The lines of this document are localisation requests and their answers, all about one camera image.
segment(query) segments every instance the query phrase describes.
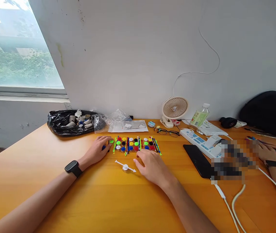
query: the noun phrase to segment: eyeglasses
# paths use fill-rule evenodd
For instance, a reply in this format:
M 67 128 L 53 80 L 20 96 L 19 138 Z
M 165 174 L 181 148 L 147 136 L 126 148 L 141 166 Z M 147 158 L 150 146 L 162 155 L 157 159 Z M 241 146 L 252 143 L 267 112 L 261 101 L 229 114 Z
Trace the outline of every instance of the eyeglasses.
M 154 131 L 157 131 L 157 133 L 159 133 L 161 135 L 166 135 L 167 133 L 169 133 L 170 136 L 175 137 L 175 138 L 180 136 L 180 133 L 177 131 L 168 131 L 168 130 L 161 129 L 161 128 L 155 128 Z

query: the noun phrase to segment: bottle label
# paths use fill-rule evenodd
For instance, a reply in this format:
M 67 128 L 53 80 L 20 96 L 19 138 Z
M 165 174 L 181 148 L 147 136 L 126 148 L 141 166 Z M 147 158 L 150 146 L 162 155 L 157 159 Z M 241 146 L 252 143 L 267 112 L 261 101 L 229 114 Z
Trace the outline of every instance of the bottle label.
M 208 113 L 202 113 L 202 112 L 196 111 L 191 120 L 191 125 L 200 127 L 203 124 L 204 120 L 207 118 L 207 116 L 208 116 Z

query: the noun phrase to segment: fan grille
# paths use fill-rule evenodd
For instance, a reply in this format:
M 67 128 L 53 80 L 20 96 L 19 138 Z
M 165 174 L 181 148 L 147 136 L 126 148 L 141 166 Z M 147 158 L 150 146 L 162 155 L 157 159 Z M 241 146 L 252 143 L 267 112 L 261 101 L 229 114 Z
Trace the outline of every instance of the fan grille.
M 181 117 L 187 110 L 187 101 L 181 97 L 173 97 L 164 103 L 163 114 L 172 119 Z

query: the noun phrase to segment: window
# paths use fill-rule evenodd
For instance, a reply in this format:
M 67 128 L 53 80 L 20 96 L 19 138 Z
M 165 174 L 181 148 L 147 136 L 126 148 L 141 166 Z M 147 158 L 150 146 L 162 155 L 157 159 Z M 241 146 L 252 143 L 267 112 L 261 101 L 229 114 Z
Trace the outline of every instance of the window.
M 28 0 L 0 0 L 0 91 L 66 93 Z

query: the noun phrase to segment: black bag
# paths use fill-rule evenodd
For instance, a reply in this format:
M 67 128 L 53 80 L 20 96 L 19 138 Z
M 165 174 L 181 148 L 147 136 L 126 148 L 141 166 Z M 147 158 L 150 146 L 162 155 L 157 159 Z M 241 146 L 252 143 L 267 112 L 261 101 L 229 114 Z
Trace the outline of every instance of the black bag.
M 241 121 L 276 135 L 276 91 L 263 92 L 251 99 L 239 112 Z
M 94 115 L 95 112 L 83 111 L 82 115 Z M 47 126 L 54 133 L 62 137 L 73 137 L 94 131 L 94 126 L 87 129 L 79 126 L 66 126 L 69 123 L 69 116 L 74 116 L 76 110 L 60 110 L 48 113 Z

